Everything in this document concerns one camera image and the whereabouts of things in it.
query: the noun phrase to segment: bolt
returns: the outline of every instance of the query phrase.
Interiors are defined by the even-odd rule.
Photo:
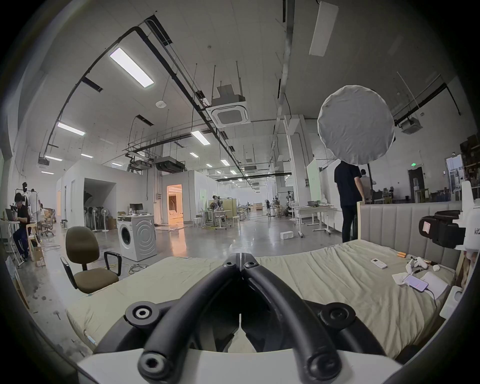
[[[159,353],[148,352],[138,360],[140,373],[150,379],[161,379],[168,375],[168,361]]]

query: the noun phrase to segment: phone screen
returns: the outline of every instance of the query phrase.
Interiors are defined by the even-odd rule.
[[[420,291],[420,292],[423,292],[425,288],[427,288],[428,286],[428,283],[412,275],[408,275],[403,281],[405,281],[409,286],[411,286],[412,288],[415,288],[417,291]]]

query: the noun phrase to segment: brown office chair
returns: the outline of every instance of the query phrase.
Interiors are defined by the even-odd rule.
[[[71,227],[67,231],[65,238],[65,248],[67,257],[72,263],[82,265],[83,271],[75,275],[70,269],[70,265],[61,257],[63,268],[67,272],[67,276],[75,289],[79,289],[83,293],[92,293],[116,283],[121,274],[121,256],[118,253],[105,251],[103,257],[107,269],[95,268],[87,270],[87,264],[98,260],[100,249],[96,241],[94,233],[87,227]],[[107,255],[116,256],[118,259],[118,273],[110,271]]]

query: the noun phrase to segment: chair armrest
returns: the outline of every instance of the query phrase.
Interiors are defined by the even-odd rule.
[[[112,255],[117,257],[117,264],[118,264],[118,272],[117,276],[121,275],[121,255],[115,252],[110,252],[110,251],[105,251],[103,252],[103,258],[105,259],[105,265],[107,266],[107,269],[110,270],[110,266],[108,265],[108,258],[107,255]]]
[[[67,273],[68,279],[72,283],[73,287],[75,289],[78,289],[77,283],[75,282],[75,278],[73,277],[72,270],[70,269],[70,265],[68,264],[68,262],[65,260],[63,256],[60,258],[60,260],[61,260],[61,263],[63,264],[63,268],[65,269],[65,272]]]

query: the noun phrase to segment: ceiling air conditioner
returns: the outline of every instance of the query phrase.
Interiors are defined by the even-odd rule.
[[[48,167],[50,167],[50,161],[44,157],[39,157],[36,166],[42,170],[48,169]]]
[[[212,105],[206,108],[217,128],[240,125],[250,122],[247,102],[242,95],[236,95],[232,84],[217,87],[220,97],[212,99]]]
[[[407,135],[411,135],[412,133],[415,133],[422,128],[423,127],[420,125],[418,119],[414,117],[407,117],[406,120],[400,123],[400,129],[403,133],[406,133]]]

